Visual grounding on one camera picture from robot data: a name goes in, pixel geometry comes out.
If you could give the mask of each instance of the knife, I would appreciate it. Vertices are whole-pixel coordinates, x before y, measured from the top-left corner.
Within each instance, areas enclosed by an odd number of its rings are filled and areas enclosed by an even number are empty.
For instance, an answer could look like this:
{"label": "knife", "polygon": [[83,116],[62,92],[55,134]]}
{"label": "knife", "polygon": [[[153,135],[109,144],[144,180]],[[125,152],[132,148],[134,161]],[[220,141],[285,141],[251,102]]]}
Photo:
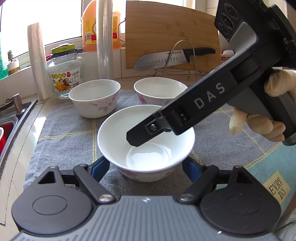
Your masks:
{"label": "knife", "polygon": [[[216,50],[209,47],[202,47],[202,48],[195,48],[194,52],[196,56],[201,56],[206,54],[215,54]],[[169,55],[170,55],[170,51],[146,54],[137,60],[137,62],[134,65],[133,71],[139,72],[139,71],[145,71],[145,70],[151,70],[151,69],[164,68]],[[193,49],[175,50],[168,63],[168,67],[178,65],[178,64],[183,64],[183,63],[189,63],[191,55],[193,55]]]}

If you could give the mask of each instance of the gray cloth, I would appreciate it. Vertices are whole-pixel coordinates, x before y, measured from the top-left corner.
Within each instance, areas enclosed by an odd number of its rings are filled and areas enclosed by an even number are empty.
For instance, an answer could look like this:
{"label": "gray cloth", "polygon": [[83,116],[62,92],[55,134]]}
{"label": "gray cloth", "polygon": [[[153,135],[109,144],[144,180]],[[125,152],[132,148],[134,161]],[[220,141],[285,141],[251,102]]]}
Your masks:
{"label": "gray cloth", "polygon": [[[134,91],[120,91],[118,105],[112,113],[137,104],[140,103]],[[191,157],[198,163],[232,169],[234,165],[252,162],[262,156],[264,151],[275,146],[259,134],[253,133],[247,126],[244,131],[232,136],[229,132],[231,115],[232,107],[224,105],[194,127],[196,140]],[[91,164],[101,157],[96,137],[106,118],[107,116],[99,119],[84,118],[76,112],[70,100],[58,101],[44,123],[26,173],[24,189],[48,166],[57,165],[60,170],[71,169],[81,163]],[[176,196],[191,184],[181,165],[160,181],[141,183],[120,174],[113,164],[110,164],[109,171],[100,183],[116,197]]]}

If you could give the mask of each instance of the camera lens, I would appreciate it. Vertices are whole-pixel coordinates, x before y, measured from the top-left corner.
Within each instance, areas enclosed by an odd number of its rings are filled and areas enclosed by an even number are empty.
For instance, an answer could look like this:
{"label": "camera lens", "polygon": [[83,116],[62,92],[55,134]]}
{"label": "camera lens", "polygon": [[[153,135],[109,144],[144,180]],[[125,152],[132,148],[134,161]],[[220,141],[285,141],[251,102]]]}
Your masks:
{"label": "camera lens", "polygon": [[234,25],[233,25],[232,21],[230,20],[230,18],[226,14],[221,13],[220,18],[229,29],[231,29],[231,30],[234,29]]}
{"label": "camera lens", "polygon": [[236,10],[229,4],[225,4],[225,10],[229,13],[230,16],[232,16],[234,19],[238,18],[238,14]]}
{"label": "camera lens", "polygon": [[227,30],[227,28],[223,24],[219,23],[219,27],[220,27],[220,29],[221,29],[221,31],[223,33],[225,33],[226,35],[228,35],[228,30]]}

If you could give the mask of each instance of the gloved hand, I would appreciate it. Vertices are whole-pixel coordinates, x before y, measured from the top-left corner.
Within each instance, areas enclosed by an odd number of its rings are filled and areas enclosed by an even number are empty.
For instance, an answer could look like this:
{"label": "gloved hand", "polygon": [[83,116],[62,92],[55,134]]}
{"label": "gloved hand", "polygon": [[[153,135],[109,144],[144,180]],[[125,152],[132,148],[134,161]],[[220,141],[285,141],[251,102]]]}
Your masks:
{"label": "gloved hand", "polygon": [[[296,71],[279,70],[274,72],[266,81],[264,89],[271,97],[280,96],[288,91],[296,103]],[[230,132],[233,135],[239,133],[245,122],[251,130],[272,142],[281,142],[285,139],[283,132],[286,127],[284,123],[270,120],[262,115],[248,115],[236,108],[234,108],[234,113],[230,118]]]}

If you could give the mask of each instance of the jar lid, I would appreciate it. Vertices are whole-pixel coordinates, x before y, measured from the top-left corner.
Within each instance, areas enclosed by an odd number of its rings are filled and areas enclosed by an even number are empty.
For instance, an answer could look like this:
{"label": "jar lid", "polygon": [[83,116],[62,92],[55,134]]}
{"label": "jar lid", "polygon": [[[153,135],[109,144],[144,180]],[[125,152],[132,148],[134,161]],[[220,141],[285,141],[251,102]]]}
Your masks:
{"label": "jar lid", "polygon": [[52,49],[52,54],[58,54],[75,49],[75,44],[61,44]]}

